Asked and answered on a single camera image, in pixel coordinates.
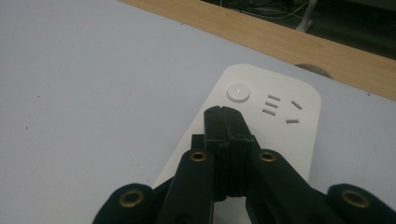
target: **round button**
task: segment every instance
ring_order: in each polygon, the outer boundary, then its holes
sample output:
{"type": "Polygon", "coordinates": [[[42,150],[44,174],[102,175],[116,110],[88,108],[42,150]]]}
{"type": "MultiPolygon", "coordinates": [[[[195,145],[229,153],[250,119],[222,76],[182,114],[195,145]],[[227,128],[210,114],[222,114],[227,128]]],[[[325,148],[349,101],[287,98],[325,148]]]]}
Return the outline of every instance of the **round button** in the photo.
{"type": "Polygon", "coordinates": [[[235,103],[245,102],[250,95],[250,90],[247,86],[241,83],[231,85],[227,90],[227,97],[235,103]]]}

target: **electrical outlet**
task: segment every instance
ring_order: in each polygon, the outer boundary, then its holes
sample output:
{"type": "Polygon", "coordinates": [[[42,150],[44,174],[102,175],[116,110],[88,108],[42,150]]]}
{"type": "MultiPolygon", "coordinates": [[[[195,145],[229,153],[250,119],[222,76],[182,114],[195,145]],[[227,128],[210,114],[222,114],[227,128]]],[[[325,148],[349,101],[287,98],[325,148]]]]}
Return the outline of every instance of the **electrical outlet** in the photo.
{"type": "MultiPolygon", "coordinates": [[[[220,77],[154,188],[175,174],[182,154],[191,147],[191,135],[204,133],[204,111],[215,105],[239,110],[260,146],[282,154],[305,180],[308,179],[321,105],[318,92],[296,78],[248,64],[236,64],[220,77]]],[[[246,214],[238,215],[241,209],[245,210],[243,200],[235,201],[239,203],[223,203],[220,207],[227,207],[227,211],[220,209],[214,220],[248,223],[246,214]]]]}

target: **cable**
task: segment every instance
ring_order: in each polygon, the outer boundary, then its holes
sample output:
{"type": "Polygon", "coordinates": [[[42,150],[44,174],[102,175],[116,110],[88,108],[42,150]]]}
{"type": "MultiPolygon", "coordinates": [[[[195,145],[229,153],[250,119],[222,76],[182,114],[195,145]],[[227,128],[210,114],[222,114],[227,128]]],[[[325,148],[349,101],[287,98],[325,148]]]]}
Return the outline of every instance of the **cable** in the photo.
{"type": "Polygon", "coordinates": [[[244,10],[244,9],[239,9],[239,10],[237,10],[237,11],[242,12],[242,13],[245,13],[245,14],[248,14],[248,15],[250,15],[250,16],[256,16],[256,17],[265,18],[265,19],[270,19],[270,20],[283,20],[283,19],[286,19],[286,18],[289,18],[289,17],[292,17],[292,16],[301,19],[302,17],[299,16],[299,15],[296,15],[296,13],[297,13],[298,11],[300,11],[301,9],[303,9],[308,3],[309,3],[309,0],[306,1],[305,3],[303,3],[301,6],[299,6],[297,9],[295,9],[295,10],[292,11],[292,12],[282,11],[282,10],[278,10],[278,9],[272,9],[272,8],[268,8],[268,7],[252,7],[251,9],[254,10],[254,11],[256,11],[257,13],[249,12],[249,11],[244,10]],[[285,15],[285,16],[282,16],[282,17],[273,17],[273,16],[268,16],[268,15],[262,15],[262,14],[260,13],[260,11],[279,12],[279,13],[281,13],[281,14],[279,14],[279,15],[285,15]]]}

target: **white power strip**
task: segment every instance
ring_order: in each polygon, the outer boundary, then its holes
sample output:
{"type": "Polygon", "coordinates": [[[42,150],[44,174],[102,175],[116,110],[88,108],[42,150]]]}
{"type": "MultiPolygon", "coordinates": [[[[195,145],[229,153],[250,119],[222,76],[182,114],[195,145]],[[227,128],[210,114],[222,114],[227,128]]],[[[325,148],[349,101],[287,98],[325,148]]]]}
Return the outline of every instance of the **white power strip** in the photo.
{"type": "MultiPolygon", "coordinates": [[[[191,135],[204,133],[204,111],[220,105],[239,110],[262,148],[279,152],[305,179],[316,139],[320,96],[309,84],[247,64],[227,68],[154,183],[172,177],[191,135]]],[[[214,223],[249,223],[244,199],[216,203],[214,223]]]]}

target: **socket hole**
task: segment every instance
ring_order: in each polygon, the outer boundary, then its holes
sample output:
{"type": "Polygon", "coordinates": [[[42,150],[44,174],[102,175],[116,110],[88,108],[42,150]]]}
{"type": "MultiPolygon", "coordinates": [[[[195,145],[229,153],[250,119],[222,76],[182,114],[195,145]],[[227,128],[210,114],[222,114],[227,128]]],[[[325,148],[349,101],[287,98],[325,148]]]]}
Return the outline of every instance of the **socket hole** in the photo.
{"type": "Polygon", "coordinates": [[[273,100],[276,100],[276,101],[280,101],[280,98],[279,98],[279,97],[276,97],[276,96],[274,96],[274,95],[268,95],[268,98],[273,99],[273,100]]]}
{"type": "Polygon", "coordinates": [[[297,107],[299,110],[302,110],[302,109],[303,109],[303,107],[300,106],[299,104],[297,104],[295,101],[291,101],[291,103],[292,103],[295,107],[297,107]]]}
{"type": "Polygon", "coordinates": [[[297,120],[297,119],[287,119],[286,120],[286,123],[300,123],[300,121],[299,120],[297,120]]]}
{"type": "Polygon", "coordinates": [[[262,112],[274,116],[276,113],[272,112],[271,110],[263,109],[262,112]]]}
{"type": "Polygon", "coordinates": [[[269,103],[269,102],[265,102],[265,104],[266,104],[266,105],[269,105],[269,106],[271,106],[271,107],[273,107],[273,108],[277,108],[277,105],[271,104],[271,103],[269,103]]]}

